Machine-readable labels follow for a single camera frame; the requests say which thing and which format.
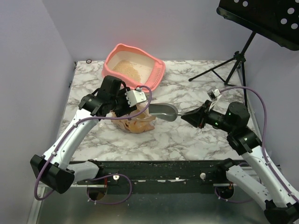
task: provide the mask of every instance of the gray scoop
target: gray scoop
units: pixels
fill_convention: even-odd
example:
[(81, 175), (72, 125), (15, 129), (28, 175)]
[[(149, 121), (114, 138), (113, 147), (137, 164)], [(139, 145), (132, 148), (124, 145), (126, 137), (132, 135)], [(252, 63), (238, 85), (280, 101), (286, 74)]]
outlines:
[(182, 116), (174, 105), (167, 103), (150, 104), (149, 113), (150, 115), (167, 121), (175, 121), (178, 116)]

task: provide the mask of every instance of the litter box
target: litter box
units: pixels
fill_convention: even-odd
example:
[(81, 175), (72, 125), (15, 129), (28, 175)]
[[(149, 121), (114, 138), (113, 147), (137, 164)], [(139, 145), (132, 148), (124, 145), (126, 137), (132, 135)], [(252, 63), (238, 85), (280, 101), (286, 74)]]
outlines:
[(118, 44), (108, 55), (102, 76), (114, 76), (123, 80), (131, 89), (146, 85), (155, 90), (165, 73), (165, 63), (145, 51), (125, 44)]

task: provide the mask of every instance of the black tripod stand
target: black tripod stand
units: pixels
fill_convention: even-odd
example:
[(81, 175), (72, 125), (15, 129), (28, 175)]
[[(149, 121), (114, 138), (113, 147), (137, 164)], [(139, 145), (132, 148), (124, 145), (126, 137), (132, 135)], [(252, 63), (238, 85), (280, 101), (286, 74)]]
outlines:
[[(228, 84), (228, 82), (230, 81), (231, 77), (233, 76), (233, 73), (238, 68), (238, 66), (241, 65), (243, 86), (246, 86), (245, 65), (244, 65), (244, 62), (246, 61), (246, 59), (245, 59), (244, 55), (245, 55), (245, 52), (248, 49), (249, 45), (251, 44), (251, 42), (252, 42), (255, 35), (256, 35), (256, 32), (251, 33), (251, 35), (250, 35), (249, 39), (247, 40), (243, 50), (241, 51), (241, 53), (239, 53), (239, 51), (235, 52), (234, 56), (231, 59), (229, 59), (229, 60), (227, 60), (227, 61), (225, 61), (225, 62), (223, 62), (223, 63), (221, 63), (221, 64), (219, 64), (219, 65), (217, 65), (217, 66), (215, 66), (215, 67), (213, 67), (213, 68), (211, 68), (211, 69), (209, 69), (209, 70), (207, 70), (207, 71), (205, 71), (205, 72), (203, 72), (203, 73), (201, 73), (197, 76), (189, 78), (189, 82), (191, 82), (192, 80), (194, 80), (194, 79), (196, 79), (196, 78), (212, 71), (219, 79), (221, 79), (224, 82), (224, 85), (234, 86), (234, 85)], [(223, 66), (223, 65), (225, 65), (225, 64), (227, 64), (227, 63), (229, 63), (233, 60), (236, 60), (236, 62), (235, 62), (234, 66), (233, 66), (232, 70), (230, 71), (230, 73), (229, 73), (226, 80), (224, 80), (216, 71), (214, 71), (216, 68), (219, 68), (219, 67), (221, 67), (221, 66)], [(246, 107), (248, 107), (246, 90), (244, 90), (244, 104), (245, 104)]]

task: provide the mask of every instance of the wall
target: wall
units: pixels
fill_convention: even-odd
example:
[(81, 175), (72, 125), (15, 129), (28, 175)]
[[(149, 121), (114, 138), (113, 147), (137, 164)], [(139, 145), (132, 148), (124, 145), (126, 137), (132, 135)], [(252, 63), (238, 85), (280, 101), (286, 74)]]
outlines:
[(74, 63), (40, 0), (0, 1), (0, 223), (27, 223), (29, 161), (54, 141)]
[(76, 60), (103, 60), (118, 43), (161, 59), (226, 60), (250, 31), (216, 13), (219, 0), (43, 0)]
[[(286, 178), (299, 190), (299, 51), (290, 51), (257, 35), (246, 53), (246, 78), (249, 87), (263, 97), (267, 112), (267, 151), (282, 166)], [(250, 94), (260, 130), (263, 108)]]

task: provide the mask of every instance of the marble tabletop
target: marble tabletop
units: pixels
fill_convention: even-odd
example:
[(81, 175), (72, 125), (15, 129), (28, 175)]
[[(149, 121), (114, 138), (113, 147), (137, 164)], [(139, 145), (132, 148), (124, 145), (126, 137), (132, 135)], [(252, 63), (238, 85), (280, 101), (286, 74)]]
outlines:
[[(199, 107), (209, 99), (206, 91), (223, 82), (213, 73), (189, 82), (188, 79), (221, 63), (221, 61), (165, 61), (166, 72), (153, 92), (153, 103), (171, 103), (186, 112)], [(78, 62), (70, 96), (61, 126), (61, 132), (73, 118), (81, 98), (99, 88), (103, 61), (91, 64)], [(233, 64), (222, 66), (217, 72), (227, 77)], [(240, 85), (235, 73), (230, 84)], [(225, 113), (229, 103), (242, 102), (241, 90), (225, 92), (215, 110)], [(84, 138), (72, 160), (97, 159), (100, 161), (150, 161), (150, 160), (222, 160), (240, 159), (228, 145), (227, 134), (209, 125), (197, 129), (177, 118), (174, 122), (153, 121), (155, 129), (133, 134), (117, 128), (110, 120), (102, 120)], [(249, 127), (253, 128), (250, 119)]]

